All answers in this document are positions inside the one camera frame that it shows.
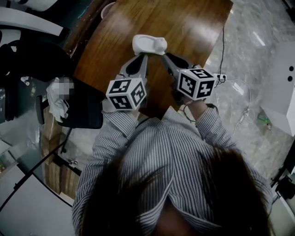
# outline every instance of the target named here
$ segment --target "wooden table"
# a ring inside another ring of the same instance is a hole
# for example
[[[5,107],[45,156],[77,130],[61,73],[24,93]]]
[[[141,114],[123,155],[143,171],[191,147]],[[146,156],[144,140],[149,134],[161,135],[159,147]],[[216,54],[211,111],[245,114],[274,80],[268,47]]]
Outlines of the wooden table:
[[[136,34],[164,37],[167,51],[204,66],[230,13],[230,0],[118,0],[88,42],[74,76],[106,92],[121,66],[134,57]],[[150,94],[141,112],[161,118],[169,106],[178,109],[170,85],[173,79],[151,56]]]

